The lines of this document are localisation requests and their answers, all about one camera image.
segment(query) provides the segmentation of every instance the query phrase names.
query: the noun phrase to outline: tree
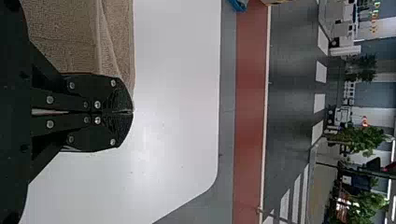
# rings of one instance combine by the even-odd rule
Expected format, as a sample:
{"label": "tree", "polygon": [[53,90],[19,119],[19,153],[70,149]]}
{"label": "tree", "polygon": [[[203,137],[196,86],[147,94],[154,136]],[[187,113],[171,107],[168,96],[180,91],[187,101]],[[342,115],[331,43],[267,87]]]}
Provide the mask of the tree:
{"label": "tree", "polygon": [[351,197],[352,205],[347,211],[347,221],[351,224],[372,224],[371,217],[380,209],[387,209],[389,202],[380,194],[365,191]]}
{"label": "tree", "polygon": [[362,151],[364,157],[374,155],[373,150],[388,138],[382,129],[376,127],[348,127],[338,134],[325,136],[329,143],[349,146],[352,153]]}

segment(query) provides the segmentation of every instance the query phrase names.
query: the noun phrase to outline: desk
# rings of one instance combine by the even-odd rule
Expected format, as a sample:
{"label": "desk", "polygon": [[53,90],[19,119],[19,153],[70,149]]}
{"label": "desk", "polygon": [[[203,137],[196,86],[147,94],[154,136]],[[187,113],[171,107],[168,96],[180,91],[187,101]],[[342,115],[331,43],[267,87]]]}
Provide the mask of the desk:
{"label": "desk", "polygon": [[134,123],[121,148],[59,154],[21,223],[146,224],[218,169],[220,1],[134,0]]}

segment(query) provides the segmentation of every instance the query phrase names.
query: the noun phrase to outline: bolt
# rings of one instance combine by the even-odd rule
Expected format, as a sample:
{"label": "bolt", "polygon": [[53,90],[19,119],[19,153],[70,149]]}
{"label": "bolt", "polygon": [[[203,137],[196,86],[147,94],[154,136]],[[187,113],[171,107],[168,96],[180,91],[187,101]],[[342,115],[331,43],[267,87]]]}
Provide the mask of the bolt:
{"label": "bolt", "polygon": [[100,119],[100,117],[96,117],[96,118],[95,118],[95,124],[100,124],[100,122],[102,122],[102,120]]}
{"label": "bolt", "polygon": [[69,83],[70,90],[73,90],[75,87],[76,87],[76,84],[74,82]]}
{"label": "bolt", "polygon": [[110,140],[110,145],[114,147],[116,145],[116,139],[114,139],[114,138],[111,139]]}
{"label": "bolt", "polygon": [[55,123],[53,122],[53,120],[47,120],[47,128],[52,129],[54,125]]}
{"label": "bolt", "polygon": [[89,123],[89,122],[91,122],[91,119],[89,117],[85,117],[84,118],[84,123]]}
{"label": "bolt", "polygon": [[53,104],[53,97],[52,96],[47,96],[47,104],[49,104],[49,105]]}
{"label": "bolt", "polygon": [[67,137],[67,142],[68,143],[74,143],[74,136],[73,135],[68,136]]}
{"label": "bolt", "polygon": [[102,104],[99,101],[95,101],[94,106],[96,109],[99,109],[102,106]]}

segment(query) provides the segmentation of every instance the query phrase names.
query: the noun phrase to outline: red floor strip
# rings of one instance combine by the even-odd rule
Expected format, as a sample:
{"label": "red floor strip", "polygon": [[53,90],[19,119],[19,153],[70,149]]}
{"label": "red floor strip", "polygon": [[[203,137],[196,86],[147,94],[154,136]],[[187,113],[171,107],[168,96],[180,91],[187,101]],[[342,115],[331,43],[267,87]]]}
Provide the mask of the red floor strip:
{"label": "red floor strip", "polygon": [[233,224],[259,223],[267,13],[260,0],[250,0],[236,18]]}

